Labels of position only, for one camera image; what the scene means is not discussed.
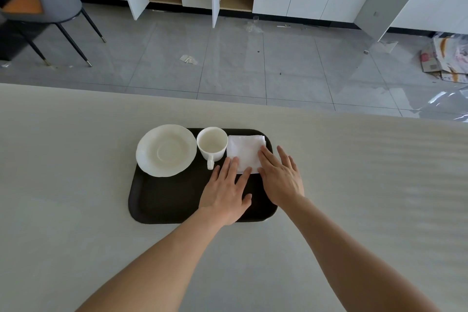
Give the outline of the person's left hand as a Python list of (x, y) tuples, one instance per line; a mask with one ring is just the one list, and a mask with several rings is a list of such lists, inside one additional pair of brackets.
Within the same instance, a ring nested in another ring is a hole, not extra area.
[(241, 200), (245, 196), (244, 189), (247, 185), (252, 168), (248, 167), (240, 177), (235, 180), (234, 187), (227, 185), (227, 172), (231, 158), (227, 157), (221, 166), (224, 174), (224, 183), (221, 189), (209, 189), (209, 181), (204, 187), (199, 202), (199, 209), (206, 210), (210, 218), (217, 226), (223, 227), (235, 223), (244, 213), (239, 212)]

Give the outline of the person's right hand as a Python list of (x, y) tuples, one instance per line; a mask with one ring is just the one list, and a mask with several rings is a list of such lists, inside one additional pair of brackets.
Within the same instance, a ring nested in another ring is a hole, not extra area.
[(295, 170), (298, 167), (292, 156), (288, 155), (287, 173), (282, 171), (280, 158), (276, 158), (266, 146), (258, 151), (258, 158), (266, 171), (266, 179), (262, 179), (262, 182), (272, 203), (284, 209), (294, 199), (304, 197), (303, 185), (297, 185), (295, 181)]

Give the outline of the person's left forearm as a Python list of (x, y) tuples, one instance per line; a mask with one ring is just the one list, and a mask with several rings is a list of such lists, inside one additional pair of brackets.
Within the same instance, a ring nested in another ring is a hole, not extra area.
[(223, 225), (223, 216), (213, 208), (198, 209), (76, 312), (178, 312), (198, 262)]

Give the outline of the person's right forearm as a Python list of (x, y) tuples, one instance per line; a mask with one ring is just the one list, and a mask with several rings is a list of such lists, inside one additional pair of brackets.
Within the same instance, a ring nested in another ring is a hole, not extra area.
[(301, 195), (279, 203), (347, 312), (441, 312), (406, 278)]

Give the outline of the white folded napkin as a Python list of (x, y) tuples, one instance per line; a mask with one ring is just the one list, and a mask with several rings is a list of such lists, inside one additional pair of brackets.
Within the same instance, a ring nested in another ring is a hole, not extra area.
[(258, 174), (258, 168), (261, 167), (258, 151), (262, 146), (266, 146), (266, 138), (263, 135), (228, 136), (226, 155), (231, 159), (239, 159), (237, 174), (243, 174), (248, 167), (252, 169), (251, 174)]

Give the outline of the white cup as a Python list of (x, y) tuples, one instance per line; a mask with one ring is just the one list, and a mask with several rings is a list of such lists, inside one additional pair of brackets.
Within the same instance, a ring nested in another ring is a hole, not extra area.
[(214, 163), (220, 161), (225, 155), (228, 135), (219, 127), (207, 127), (198, 133), (196, 143), (203, 158), (207, 161), (208, 170), (212, 171)]

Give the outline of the dark brown serving tray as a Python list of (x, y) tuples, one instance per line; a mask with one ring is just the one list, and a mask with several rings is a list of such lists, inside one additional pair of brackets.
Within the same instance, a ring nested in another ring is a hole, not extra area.
[[(196, 137), (201, 128), (188, 128)], [(196, 157), (184, 171), (171, 177), (153, 177), (137, 165), (128, 209), (142, 224), (179, 224), (198, 208), (202, 191), (212, 171), (197, 148)]]

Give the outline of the white saucer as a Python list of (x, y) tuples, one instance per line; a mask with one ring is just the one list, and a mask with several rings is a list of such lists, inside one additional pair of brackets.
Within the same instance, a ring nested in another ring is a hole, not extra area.
[(138, 167), (153, 177), (171, 177), (187, 169), (196, 157), (194, 134), (174, 124), (148, 131), (136, 149)]

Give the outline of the clear plastic bag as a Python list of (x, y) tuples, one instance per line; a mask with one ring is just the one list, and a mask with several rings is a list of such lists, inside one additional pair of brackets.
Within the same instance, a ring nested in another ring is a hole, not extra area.
[(263, 33), (258, 15), (254, 15), (253, 19), (247, 22), (247, 24), (245, 25), (245, 30), (249, 33), (255, 33), (255, 34)]

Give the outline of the clear plastic floor sheet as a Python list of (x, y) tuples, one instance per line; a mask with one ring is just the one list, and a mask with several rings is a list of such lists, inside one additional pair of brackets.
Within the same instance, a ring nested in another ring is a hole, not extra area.
[(429, 44), (401, 40), (387, 53), (381, 44), (363, 53), (363, 60), (377, 70), (369, 71), (357, 85), (357, 94), (340, 100), (351, 112), (402, 116), (416, 119), (449, 120), (468, 125), (468, 84), (451, 83), (423, 72), (419, 56)]

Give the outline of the pile of printed cardboard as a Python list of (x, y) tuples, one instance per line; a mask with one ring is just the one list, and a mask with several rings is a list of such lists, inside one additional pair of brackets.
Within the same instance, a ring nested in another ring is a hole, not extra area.
[(421, 51), (420, 62), (424, 73), (468, 85), (468, 35), (433, 38)]

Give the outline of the orange seat cushion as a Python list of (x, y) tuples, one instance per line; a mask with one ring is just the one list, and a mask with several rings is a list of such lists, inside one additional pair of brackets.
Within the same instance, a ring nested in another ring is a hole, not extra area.
[(44, 13), (40, 0), (10, 0), (0, 10), (13, 15), (39, 15)]

